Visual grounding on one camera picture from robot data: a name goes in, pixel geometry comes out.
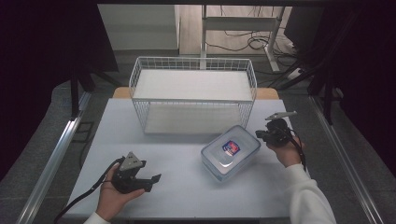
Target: white shelf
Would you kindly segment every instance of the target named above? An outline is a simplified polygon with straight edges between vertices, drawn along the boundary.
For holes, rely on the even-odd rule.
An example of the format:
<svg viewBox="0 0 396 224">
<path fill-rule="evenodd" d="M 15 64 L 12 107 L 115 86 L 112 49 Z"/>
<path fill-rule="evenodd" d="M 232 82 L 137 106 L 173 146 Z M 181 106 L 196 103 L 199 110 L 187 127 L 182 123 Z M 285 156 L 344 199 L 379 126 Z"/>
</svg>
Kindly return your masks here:
<svg viewBox="0 0 396 224">
<path fill-rule="evenodd" d="M 246 71 L 142 69 L 133 99 L 252 102 Z"/>
</svg>

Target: cable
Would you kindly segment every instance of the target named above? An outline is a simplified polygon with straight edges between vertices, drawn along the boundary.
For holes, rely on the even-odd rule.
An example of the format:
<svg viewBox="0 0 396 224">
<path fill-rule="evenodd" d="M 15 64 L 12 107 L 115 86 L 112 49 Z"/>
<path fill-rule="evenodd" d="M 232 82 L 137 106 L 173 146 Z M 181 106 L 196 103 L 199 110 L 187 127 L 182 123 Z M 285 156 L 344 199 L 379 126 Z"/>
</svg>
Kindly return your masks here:
<svg viewBox="0 0 396 224">
<path fill-rule="evenodd" d="M 290 137 L 287 133 L 285 133 L 282 129 L 275 127 L 276 129 L 278 129 L 279 131 L 281 131 L 293 144 L 294 146 L 297 148 L 297 152 L 300 155 L 300 160 L 301 160 L 301 164 L 304 167 L 304 171 L 306 171 L 306 161 L 305 161 L 305 154 L 303 152 L 303 148 L 301 146 L 301 139 L 300 137 L 296 134 L 296 132 L 294 130 L 291 130 L 292 132 L 294 132 L 294 134 L 296 135 L 296 137 L 299 139 L 300 145 L 294 140 L 294 138 Z"/>
<path fill-rule="evenodd" d="M 257 31 L 252 31 L 252 32 L 249 32 L 249 33 L 244 33 L 244 34 L 240 34 L 240 35 L 230 35 L 230 36 L 251 35 L 252 33 L 257 33 Z"/>
<path fill-rule="evenodd" d="M 270 81 L 274 81 L 274 79 L 258 82 L 257 85 L 259 86 L 259 85 L 261 85 L 262 83 L 270 82 Z"/>
<path fill-rule="evenodd" d="M 283 73 L 268 73 L 268 72 L 262 72 L 262 71 L 258 71 L 258 70 L 254 70 L 254 73 L 263 73 L 265 75 L 270 75 L 270 76 L 277 76 L 277 75 L 283 74 Z"/>
<path fill-rule="evenodd" d="M 80 196 L 78 196 L 75 200 L 73 200 L 73 202 L 71 202 L 69 205 L 66 206 L 66 208 L 64 210 L 62 210 L 58 216 L 56 216 L 56 218 L 53 220 L 53 223 L 57 224 L 59 219 L 71 208 L 73 207 L 73 205 L 75 205 L 76 203 L 78 203 L 79 201 L 81 201 L 82 199 L 84 199 L 85 197 L 87 197 L 88 195 L 92 194 L 104 181 L 106 178 L 106 175 L 108 173 L 108 171 L 111 169 L 111 167 L 114 166 L 114 164 L 116 164 L 117 162 L 120 162 L 124 159 L 124 157 L 116 159 L 115 161 L 111 162 L 111 164 L 107 167 L 107 169 L 105 170 L 105 172 L 100 176 L 100 178 L 98 179 L 98 181 L 89 189 L 87 190 L 87 192 L 81 194 Z"/>
<path fill-rule="evenodd" d="M 259 7 L 259 13 L 257 13 L 257 17 L 260 17 L 260 11 L 262 10 L 262 7 Z"/>
<path fill-rule="evenodd" d="M 253 8 L 250 10 L 250 12 L 247 14 L 247 16 L 249 16 L 250 13 L 251 13 L 253 10 L 255 10 L 255 9 L 256 9 L 256 7 L 253 7 Z"/>
<path fill-rule="evenodd" d="M 246 48 L 249 46 L 249 45 L 246 45 L 245 47 L 243 47 L 243 48 L 241 48 L 241 49 L 227 49 L 227 48 L 224 48 L 224 47 L 219 46 L 219 45 L 211 45 L 211 44 L 208 44 L 207 42 L 206 42 L 206 44 L 207 44 L 208 46 L 210 46 L 210 47 L 220 48 L 220 49 L 226 49 L 226 50 L 230 50 L 230 51 L 240 51 L 240 50 L 242 50 L 242 49 L 246 49 Z"/>
<path fill-rule="evenodd" d="M 288 69 L 286 69 L 285 72 L 281 73 L 281 76 L 278 77 L 276 80 L 274 80 L 271 84 L 269 84 L 267 88 L 271 88 L 271 86 L 274 85 L 277 81 L 279 81 L 283 76 L 285 76 L 290 71 L 291 68 L 292 66 L 288 67 Z"/>
<path fill-rule="evenodd" d="M 285 63 L 282 63 L 282 62 L 279 60 L 279 59 L 281 59 L 281 58 L 296 58 L 296 57 L 293 56 L 293 55 L 288 55 L 288 54 L 282 54 L 282 55 L 278 55 L 278 56 L 276 57 L 276 61 L 277 61 L 278 63 L 282 64 L 282 65 L 285 66 L 285 67 L 290 67 L 290 66 L 293 65 L 293 63 L 292 63 L 292 64 L 285 64 Z"/>
</svg>

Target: metal frame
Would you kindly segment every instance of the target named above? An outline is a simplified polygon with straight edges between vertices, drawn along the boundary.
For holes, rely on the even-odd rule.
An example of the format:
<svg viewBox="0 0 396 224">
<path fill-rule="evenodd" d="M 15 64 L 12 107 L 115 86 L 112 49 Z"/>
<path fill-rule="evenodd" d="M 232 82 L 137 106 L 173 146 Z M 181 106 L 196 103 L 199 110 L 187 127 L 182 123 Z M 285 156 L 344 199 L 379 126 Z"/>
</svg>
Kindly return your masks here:
<svg viewBox="0 0 396 224">
<path fill-rule="evenodd" d="M 285 7 L 281 7 L 274 18 L 244 18 L 244 17 L 207 17 L 206 5 L 202 6 L 202 43 L 201 58 L 206 57 L 206 31 L 264 31 L 271 32 L 265 55 L 273 72 L 280 72 L 274 57 L 274 44 Z"/>
<path fill-rule="evenodd" d="M 23 207 L 17 223 L 32 223 L 34 221 L 35 215 L 37 214 L 38 209 L 40 208 L 40 205 L 42 204 L 44 197 L 50 188 L 50 184 L 55 177 L 59 166 L 61 165 L 64 154 L 73 139 L 73 135 L 76 132 L 79 123 L 81 122 L 82 115 L 84 110 L 87 108 L 90 98 L 91 95 L 89 93 L 84 92 L 82 94 L 79 101 L 78 115 L 66 124 L 64 132 L 62 133 L 55 149 L 53 149 L 46 167 L 44 168 L 40 178 L 37 180 L 35 188 Z"/>
<path fill-rule="evenodd" d="M 370 223 L 384 223 L 382 217 L 380 216 L 378 209 L 376 208 L 375 202 L 370 195 L 368 189 L 364 186 L 363 181 L 361 180 L 358 172 L 355 170 L 355 167 L 352 164 L 352 161 L 347 155 L 347 151 L 344 149 L 343 144 L 338 138 L 337 133 L 335 132 L 333 126 L 329 125 L 326 121 L 326 118 L 322 114 L 322 106 L 318 101 L 317 97 L 310 96 L 309 97 L 312 106 L 314 107 L 318 119 L 323 126 L 323 130 L 329 137 L 329 140 L 332 144 L 332 148 L 334 149 L 338 160 L 340 161 L 344 171 L 346 173 L 346 177 L 349 180 L 350 185 L 356 193 L 359 201 L 361 202 L 361 207 L 363 208 L 364 213 L 369 219 Z"/>
</svg>

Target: container lid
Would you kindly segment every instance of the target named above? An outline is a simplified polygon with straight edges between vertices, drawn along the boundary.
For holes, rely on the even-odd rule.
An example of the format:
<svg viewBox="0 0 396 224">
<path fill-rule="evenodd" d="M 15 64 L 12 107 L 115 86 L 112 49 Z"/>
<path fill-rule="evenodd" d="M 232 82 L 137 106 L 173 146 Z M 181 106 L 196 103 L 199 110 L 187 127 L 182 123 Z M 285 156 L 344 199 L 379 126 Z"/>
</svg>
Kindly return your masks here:
<svg viewBox="0 0 396 224">
<path fill-rule="evenodd" d="M 260 149 L 260 142 L 240 125 L 233 126 L 201 151 L 220 175 L 227 175 L 250 155 Z"/>
</svg>

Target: aluminum rail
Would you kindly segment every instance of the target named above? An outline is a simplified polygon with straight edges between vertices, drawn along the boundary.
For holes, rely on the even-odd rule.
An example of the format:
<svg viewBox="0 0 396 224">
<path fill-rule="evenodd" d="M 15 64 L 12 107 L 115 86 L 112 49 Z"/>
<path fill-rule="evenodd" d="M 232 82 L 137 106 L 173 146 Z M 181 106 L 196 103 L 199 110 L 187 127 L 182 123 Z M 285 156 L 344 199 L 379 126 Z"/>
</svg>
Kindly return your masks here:
<svg viewBox="0 0 396 224">
<path fill-rule="evenodd" d="M 359 201 L 361 202 L 361 207 L 363 208 L 364 213 L 366 214 L 370 223 L 384 223 L 381 216 L 378 213 L 378 209 L 376 208 L 375 202 L 370 195 L 370 192 L 364 186 L 361 178 L 359 177 L 355 167 L 352 164 L 352 161 L 347 155 L 346 150 L 344 149 L 340 139 L 338 138 L 337 133 L 335 132 L 333 126 L 327 123 L 327 120 L 323 116 L 323 108 L 318 101 L 318 98 L 309 96 L 312 106 L 315 108 L 318 118 L 320 120 L 321 125 L 323 126 L 323 130 L 326 132 L 329 140 L 332 144 L 332 147 L 340 161 L 345 173 L 348 178 L 353 190 L 355 191 Z"/>
<path fill-rule="evenodd" d="M 35 215 L 37 214 L 37 211 L 50 188 L 53 177 L 55 177 L 56 172 L 58 171 L 62 159 L 64 158 L 64 154 L 72 141 L 73 135 L 76 132 L 90 98 L 91 95 L 89 93 L 84 92 L 82 94 L 79 100 L 79 112 L 77 117 L 74 120 L 67 122 L 64 132 L 49 157 L 49 161 L 47 162 L 41 176 L 38 178 L 29 199 L 23 207 L 17 223 L 32 223 L 34 221 Z"/>
</svg>

